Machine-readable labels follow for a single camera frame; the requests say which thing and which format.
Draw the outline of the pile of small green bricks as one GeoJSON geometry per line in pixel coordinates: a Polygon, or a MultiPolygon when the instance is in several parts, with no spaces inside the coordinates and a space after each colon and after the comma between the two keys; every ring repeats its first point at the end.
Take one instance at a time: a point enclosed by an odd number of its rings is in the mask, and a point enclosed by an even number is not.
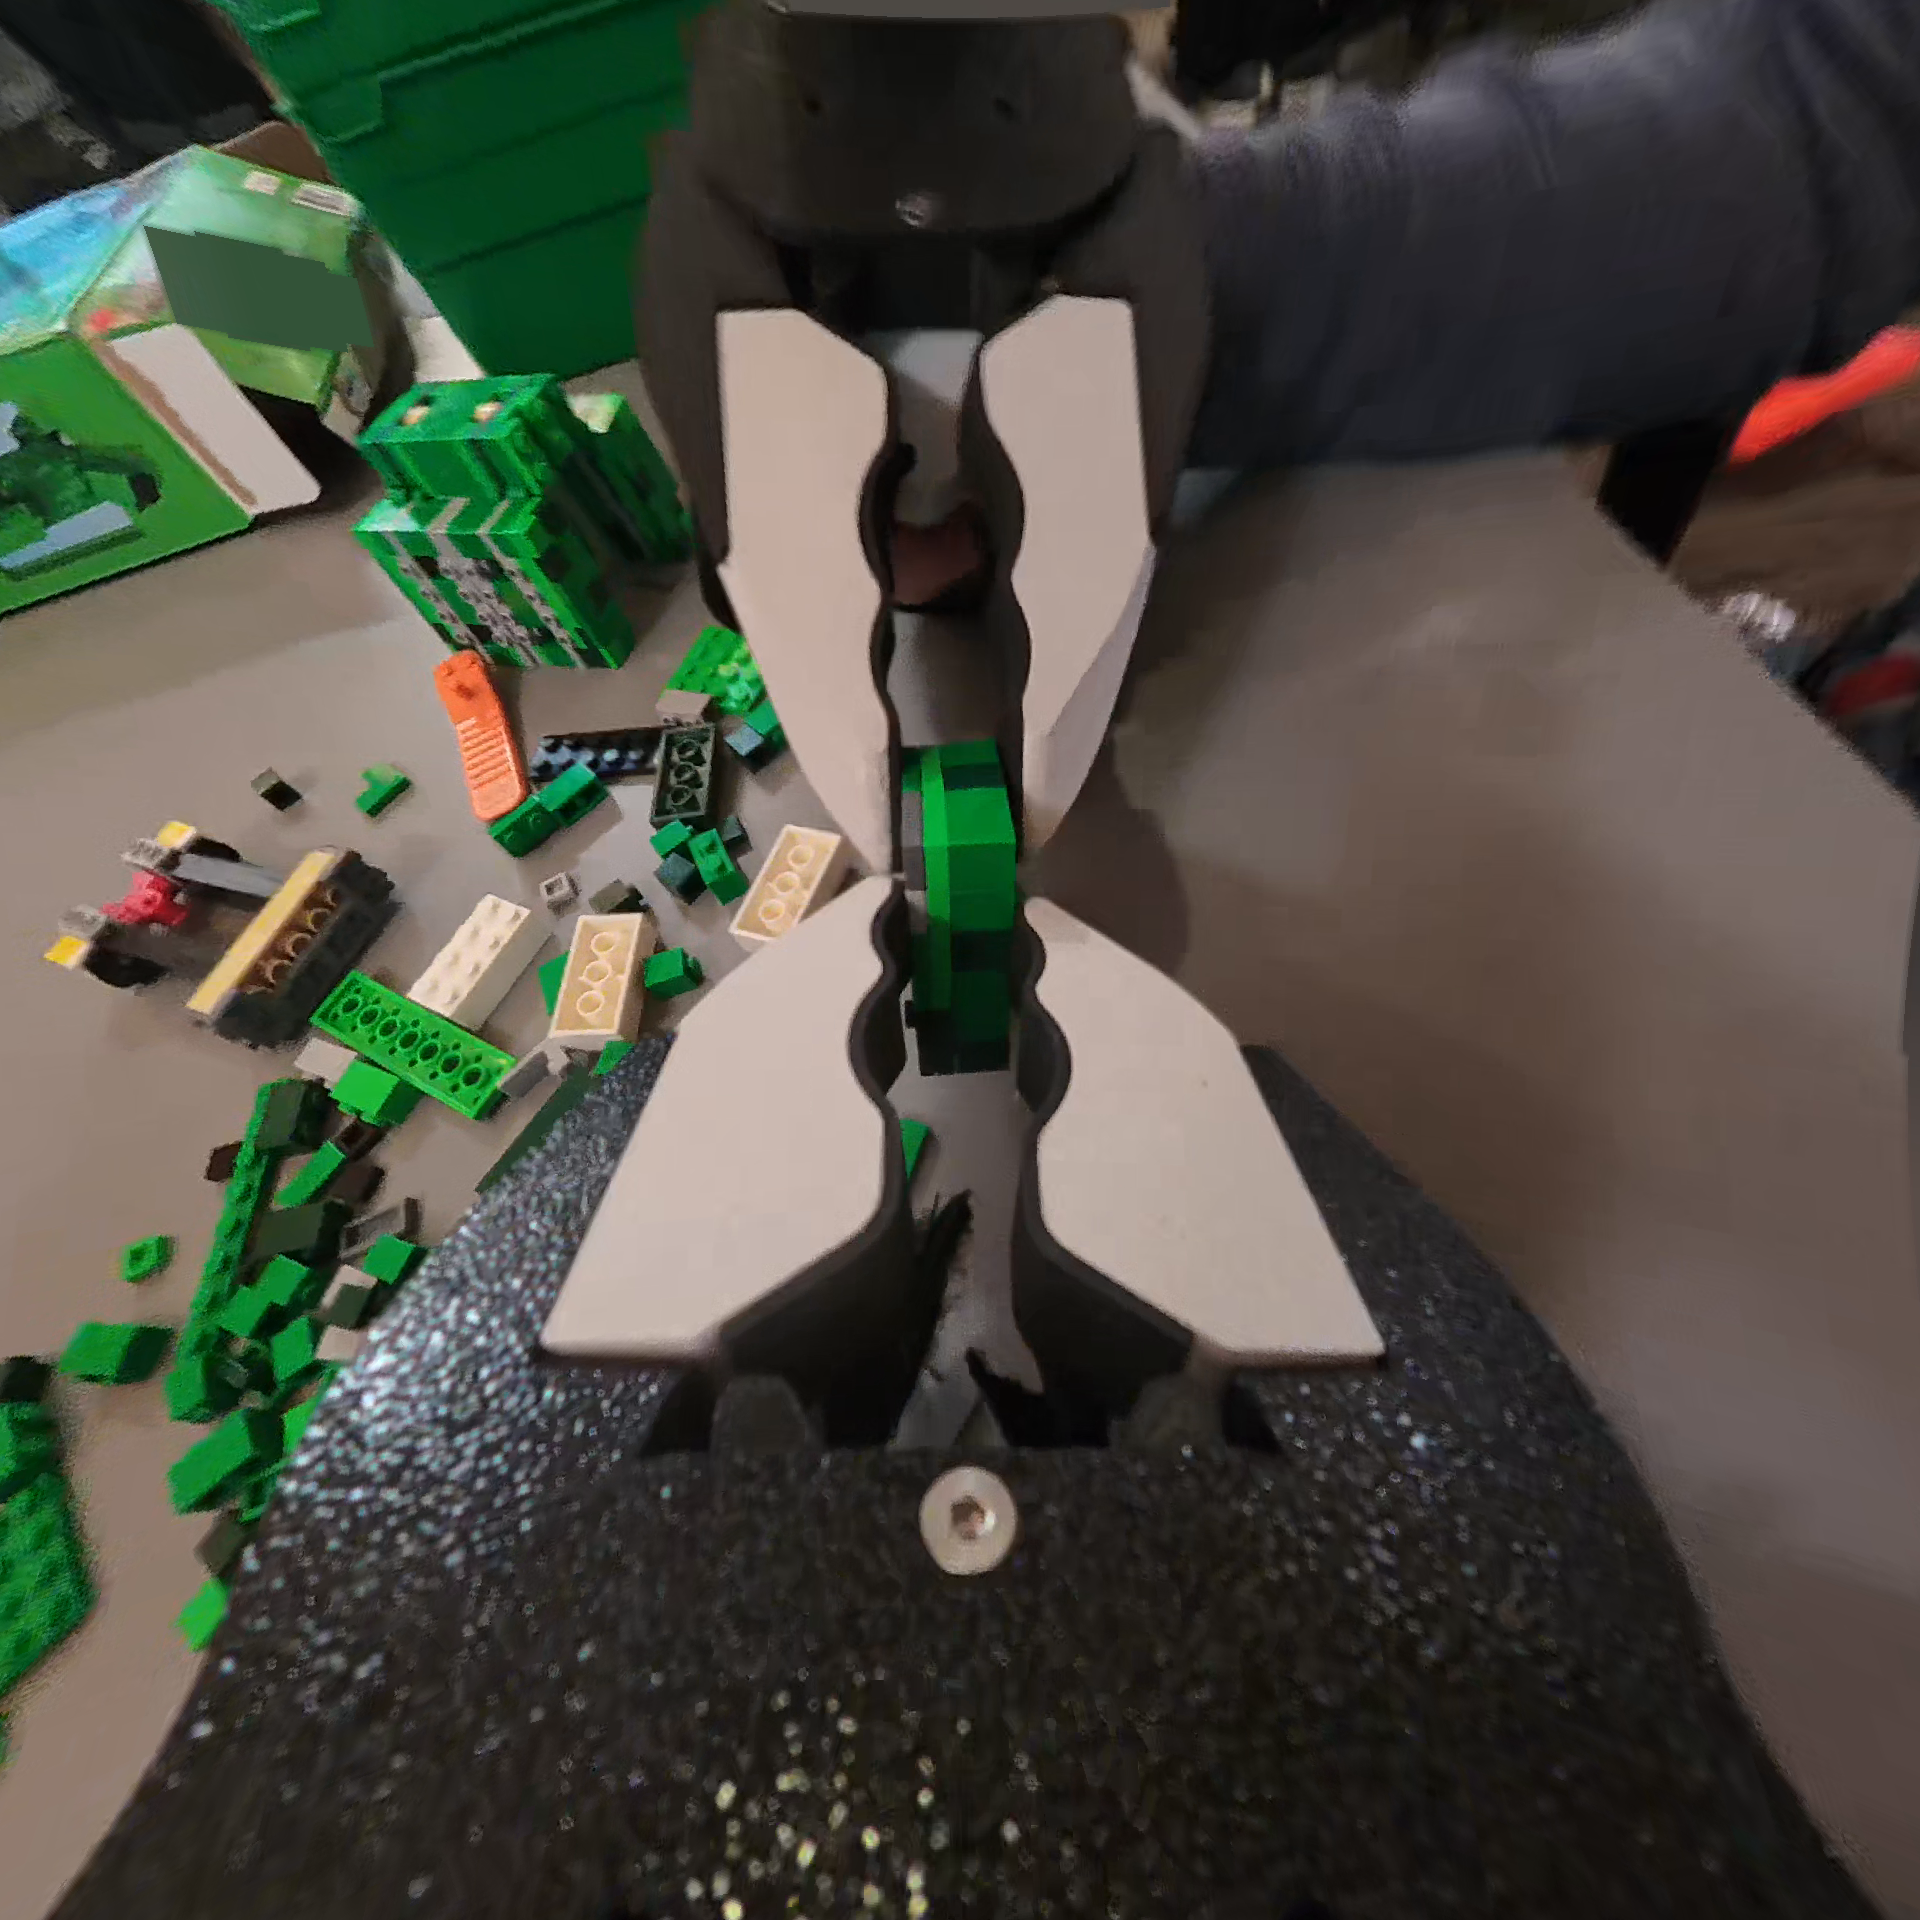
{"type": "Polygon", "coordinates": [[[166,1415],[193,1429],[166,1471],[171,1507],[208,1520],[204,1575],[177,1622],[193,1652],[227,1620],[238,1564],[325,1392],[425,1257],[414,1214],[389,1222],[374,1208],[376,1152],[422,1099],[366,1055],[308,1047],[298,1071],[254,1092],[241,1135],[210,1153],[220,1210],[181,1327],[149,1336],[106,1324],[72,1352],[124,1356],[135,1380],[155,1352],[166,1415]]]}

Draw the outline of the green toy set box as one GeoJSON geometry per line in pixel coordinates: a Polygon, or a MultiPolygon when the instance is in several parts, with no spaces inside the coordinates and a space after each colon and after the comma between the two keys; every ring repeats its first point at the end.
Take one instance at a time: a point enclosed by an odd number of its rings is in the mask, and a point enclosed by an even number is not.
{"type": "Polygon", "coordinates": [[[2,235],[2,612],[242,533],[325,489],[398,315],[361,202],[185,148],[2,235]]]}

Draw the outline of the white two-by-four brick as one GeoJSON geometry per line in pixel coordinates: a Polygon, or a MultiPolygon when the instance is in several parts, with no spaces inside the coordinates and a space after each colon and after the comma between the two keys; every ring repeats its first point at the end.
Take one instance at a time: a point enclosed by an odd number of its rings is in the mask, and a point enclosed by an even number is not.
{"type": "Polygon", "coordinates": [[[427,1011],[477,1032],[537,962],[551,931],[544,908],[482,894],[405,996],[427,1011]]]}

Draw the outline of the green brick assembly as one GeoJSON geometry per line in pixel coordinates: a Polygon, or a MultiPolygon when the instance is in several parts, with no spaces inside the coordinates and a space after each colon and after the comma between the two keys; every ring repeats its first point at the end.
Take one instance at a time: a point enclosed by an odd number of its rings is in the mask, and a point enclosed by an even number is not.
{"type": "Polygon", "coordinates": [[[910,913],[908,1028],[926,1078],[996,1071],[1015,1023],[1019,837],[996,743],[908,745],[900,769],[910,913]]]}

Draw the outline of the large green studded plate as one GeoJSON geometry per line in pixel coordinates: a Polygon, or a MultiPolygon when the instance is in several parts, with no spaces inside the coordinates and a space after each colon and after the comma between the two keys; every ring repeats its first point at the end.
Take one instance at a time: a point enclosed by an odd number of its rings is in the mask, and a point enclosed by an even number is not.
{"type": "Polygon", "coordinates": [[[50,1361],[2,1360],[2,1702],[84,1624],[95,1584],[50,1361]]]}

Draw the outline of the person's right forearm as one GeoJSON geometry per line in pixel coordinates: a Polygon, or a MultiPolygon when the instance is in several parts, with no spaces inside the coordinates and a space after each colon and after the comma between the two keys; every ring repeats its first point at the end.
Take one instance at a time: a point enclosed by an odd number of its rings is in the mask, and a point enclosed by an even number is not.
{"type": "Polygon", "coordinates": [[[1189,152],[1212,302],[1190,467],[1740,419],[1916,307],[1915,1],[1654,4],[1189,152]]]}

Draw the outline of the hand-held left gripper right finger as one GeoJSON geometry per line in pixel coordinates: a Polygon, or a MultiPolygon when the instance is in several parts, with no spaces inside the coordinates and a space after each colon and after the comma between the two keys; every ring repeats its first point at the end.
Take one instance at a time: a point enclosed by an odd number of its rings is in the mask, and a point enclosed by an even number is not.
{"type": "Polygon", "coordinates": [[[1385,1336],[1231,1032],[1055,900],[1025,901],[1013,1313],[1045,1431],[1173,1403],[1237,1438],[1245,1377],[1372,1371],[1385,1336]]]}

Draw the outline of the green plastic crate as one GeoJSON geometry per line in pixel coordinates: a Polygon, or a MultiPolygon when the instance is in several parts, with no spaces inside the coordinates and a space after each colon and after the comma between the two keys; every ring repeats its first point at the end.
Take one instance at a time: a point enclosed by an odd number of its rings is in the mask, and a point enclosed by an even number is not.
{"type": "Polygon", "coordinates": [[[634,353],[652,146],[704,1],[220,4],[484,371],[634,353]]]}

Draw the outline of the black tan brick vehicle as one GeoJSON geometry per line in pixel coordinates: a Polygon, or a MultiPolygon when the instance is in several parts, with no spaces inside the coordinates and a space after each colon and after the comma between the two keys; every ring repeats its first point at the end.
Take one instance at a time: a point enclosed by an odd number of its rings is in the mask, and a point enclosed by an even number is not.
{"type": "Polygon", "coordinates": [[[342,846],[281,874],[168,821],[121,859],[121,898],[68,908],[44,960],[118,992],[182,984],[196,1023],[251,1047],[298,1040],[403,905],[396,880],[342,846]]]}

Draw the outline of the green blocky brick figure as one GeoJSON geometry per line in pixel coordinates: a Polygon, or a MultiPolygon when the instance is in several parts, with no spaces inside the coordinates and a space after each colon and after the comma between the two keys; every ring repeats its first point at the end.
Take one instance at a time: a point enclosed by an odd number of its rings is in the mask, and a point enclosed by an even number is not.
{"type": "Polygon", "coordinates": [[[627,586],[692,549],[678,481],[619,392],[422,379],[356,446],[381,495],[352,539],[445,647],[496,666],[622,666],[627,586]]]}

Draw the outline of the orange object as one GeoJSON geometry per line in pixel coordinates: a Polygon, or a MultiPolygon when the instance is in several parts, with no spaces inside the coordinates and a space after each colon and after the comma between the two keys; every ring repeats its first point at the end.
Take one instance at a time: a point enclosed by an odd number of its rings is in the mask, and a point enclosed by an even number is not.
{"type": "Polygon", "coordinates": [[[1919,326],[1891,324],[1842,365],[1777,381],[1740,419],[1724,462],[1749,465],[1919,375],[1919,326]]]}

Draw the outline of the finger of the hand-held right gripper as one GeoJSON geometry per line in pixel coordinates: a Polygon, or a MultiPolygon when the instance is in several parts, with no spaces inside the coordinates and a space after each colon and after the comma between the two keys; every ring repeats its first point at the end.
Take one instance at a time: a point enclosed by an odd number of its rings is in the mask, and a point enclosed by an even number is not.
{"type": "Polygon", "coordinates": [[[1021,826],[1045,846],[1108,735],[1159,563],[1134,312],[1052,295],[985,343],[976,384],[1019,491],[1021,826]]]}
{"type": "Polygon", "coordinates": [[[870,481],[894,449],[884,368],[791,307],[716,319],[729,547],[719,577],[802,773],[852,850],[893,871],[898,722],[877,649],[870,481]]]}

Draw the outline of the tan two-by-three brick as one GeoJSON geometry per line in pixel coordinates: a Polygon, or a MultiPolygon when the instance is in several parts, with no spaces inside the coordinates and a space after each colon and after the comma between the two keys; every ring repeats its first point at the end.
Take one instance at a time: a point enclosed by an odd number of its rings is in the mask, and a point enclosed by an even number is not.
{"type": "Polygon", "coordinates": [[[832,901],[848,868],[846,837],[830,827],[786,823],[739,900],[731,933],[749,949],[767,948],[832,901]]]}
{"type": "Polygon", "coordinates": [[[656,920],[644,909],[579,916],[544,1044],[592,1052],[634,1044],[647,999],[644,972],[659,946],[656,920]]]}

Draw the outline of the long black plate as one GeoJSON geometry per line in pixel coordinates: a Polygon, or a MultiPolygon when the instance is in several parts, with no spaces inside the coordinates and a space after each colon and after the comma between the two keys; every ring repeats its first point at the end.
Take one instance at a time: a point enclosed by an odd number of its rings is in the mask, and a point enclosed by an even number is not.
{"type": "Polygon", "coordinates": [[[585,765],[605,783],[648,781],[660,769],[662,735],[660,725],[544,731],[530,752],[529,776],[546,785],[585,765]]]}

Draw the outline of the green holed beam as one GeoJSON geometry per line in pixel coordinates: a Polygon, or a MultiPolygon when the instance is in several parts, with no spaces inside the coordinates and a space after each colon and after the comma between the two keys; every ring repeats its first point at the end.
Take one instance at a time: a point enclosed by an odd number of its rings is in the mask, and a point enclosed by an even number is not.
{"type": "Polygon", "coordinates": [[[308,1022],[327,1040],[475,1122],[504,1103],[504,1082],[516,1068],[515,1054],[361,970],[346,972],[308,1022]]]}

